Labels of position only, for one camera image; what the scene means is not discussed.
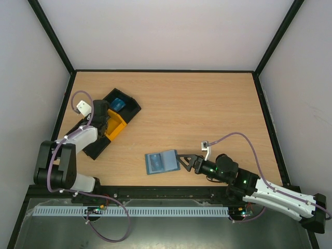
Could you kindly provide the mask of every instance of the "black frame bar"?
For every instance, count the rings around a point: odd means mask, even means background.
[[[285,16],[283,22],[281,23],[277,33],[275,34],[273,40],[271,41],[267,51],[265,52],[262,60],[260,61],[257,69],[255,71],[225,71],[225,70],[75,70],[66,55],[59,39],[57,38],[50,22],[48,21],[42,7],[40,6],[38,0],[28,0],[32,9],[34,10],[37,18],[39,19],[40,23],[42,24],[45,32],[47,33],[48,37],[50,38],[51,42],[53,43],[56,51],[58,52],[62,62],[64,63],[65,67],[67,68],[68,72],[70,73],[70,79],[68,82],[68,86],[66,89],[66,93],[64,99],[62,101],[62,105],[59,111],[59,115],[56,121],[56,125],[52,134],[52,140],[57,139],[61,127],[61,123],[65,114],[66,106],[68,104],[70,94],[72,91],[72,87],[75,81],[76,73],[77,72],[158,72],[158,73],[251,73],[254,79],[255,87],[257,90],[259,102],[262,108],[263,116],[266,122],[267,130],[269,132],[269,136],[271,139],[272,148],[274,151],[275,159],[278,165],[279,173],[282,179],[283,186],[294,191],[299,191],[298,187],[294,187],[291,185],[289,180],[289,176],[287,173],[287,169],[281,154],[281,150],[279,147],[278,139],[275,134],[273,122],[268,110],[267,102],[262,91],[262,86],[259,80],[259,75],[263,71],[264,67],[266,66],[267,62],[269,61],[270,57],[272,56],[274,50],[276,49],[277,45],[279,44],[280,40],[282,39],[283,35],[285,34],[286,30],[288,29],[289,25],[291,24],[292,20],[294,19],[296,13],[298,12],[299,8],[301,7],[302,3],[305,0],[294,0],[292,6],[290,7],[287,15]],[[162,194],[169,194],[173,196],[175,199],[177,198],[192,198],[192,194],[196,195],[197,197],[201,197],[202,199],[207,199],[212,203],[224,203],[228,205],[232,205],[231,203],[226,203],[227,200],[224,199],[224,192],[226,191],[225,186],[221,187],[122,187],[122,186],[102,186],[103,190],[109,194],[116,193],[119,198],[125,199],[128,193],[130,195],[136,195],[139,198],[147,197],[147,198],[156,198],[162,199]],[[31,198],[71,198],[72,196],[68,193],[49,193],[45,187],[40,187],[36,185],[29,186],[27,190],[27,194],[23,201],[17,222],[15,224],[13,233],[11,235],[8,249],[14,248],[15,243],[17,241],[17,237],[20,231],[21,224],[23,222],[26,209]],[[89,202],[89,200],[84,199],[77,199],[78,202]],[[308,231],[309,240],[311,242],[313,249],[319,249],[319,245],[317,243],[316,236],[313,232]]]

